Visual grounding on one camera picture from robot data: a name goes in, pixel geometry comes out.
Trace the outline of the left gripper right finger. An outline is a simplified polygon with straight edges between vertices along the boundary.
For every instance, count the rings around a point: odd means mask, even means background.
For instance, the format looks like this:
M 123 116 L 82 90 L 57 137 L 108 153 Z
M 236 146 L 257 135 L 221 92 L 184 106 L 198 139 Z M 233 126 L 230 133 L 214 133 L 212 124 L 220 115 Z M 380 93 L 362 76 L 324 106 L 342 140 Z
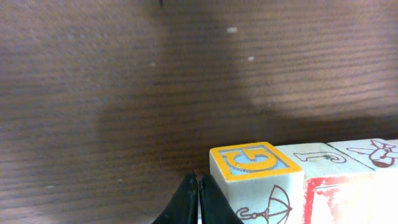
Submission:
M 199 193 L 202 224 L 243 224 L 212 175 L 202 177 Z

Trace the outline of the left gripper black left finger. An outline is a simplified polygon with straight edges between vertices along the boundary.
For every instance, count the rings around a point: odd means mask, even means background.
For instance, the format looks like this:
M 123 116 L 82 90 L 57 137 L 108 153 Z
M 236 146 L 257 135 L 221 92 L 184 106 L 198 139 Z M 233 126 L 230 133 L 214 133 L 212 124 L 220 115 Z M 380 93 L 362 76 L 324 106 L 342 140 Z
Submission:
M 194 173 L 187 174 L 178 189 L 152 224 L 197 224 L 198 182 Z

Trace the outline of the blue edged wooden block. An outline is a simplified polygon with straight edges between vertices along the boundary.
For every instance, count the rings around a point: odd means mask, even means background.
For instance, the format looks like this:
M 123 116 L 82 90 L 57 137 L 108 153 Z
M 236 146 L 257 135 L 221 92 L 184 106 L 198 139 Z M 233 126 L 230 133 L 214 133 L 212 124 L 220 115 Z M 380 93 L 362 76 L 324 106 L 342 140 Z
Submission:
M 210 174 L 243 223 L 303 222 L 304 171 L 268 142 L 214 147 Z

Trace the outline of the red letter block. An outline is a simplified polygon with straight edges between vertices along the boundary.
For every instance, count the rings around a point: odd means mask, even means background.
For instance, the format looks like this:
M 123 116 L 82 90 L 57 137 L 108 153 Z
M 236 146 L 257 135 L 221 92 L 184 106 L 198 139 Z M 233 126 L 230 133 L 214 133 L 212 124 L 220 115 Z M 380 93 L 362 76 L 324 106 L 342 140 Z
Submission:
M 325 143 L 277 146 L 304 171 L 303 222 L 368 224 L 374 171 Z

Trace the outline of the yellow block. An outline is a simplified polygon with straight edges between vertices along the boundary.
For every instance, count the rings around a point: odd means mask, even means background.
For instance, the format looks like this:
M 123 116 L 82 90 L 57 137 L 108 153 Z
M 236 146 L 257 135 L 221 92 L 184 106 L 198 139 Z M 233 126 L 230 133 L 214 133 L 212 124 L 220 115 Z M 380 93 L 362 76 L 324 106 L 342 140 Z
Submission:
M 397 144 L 380 138 L 329 142 L 374 171 L 374 223 L 397 223 Z

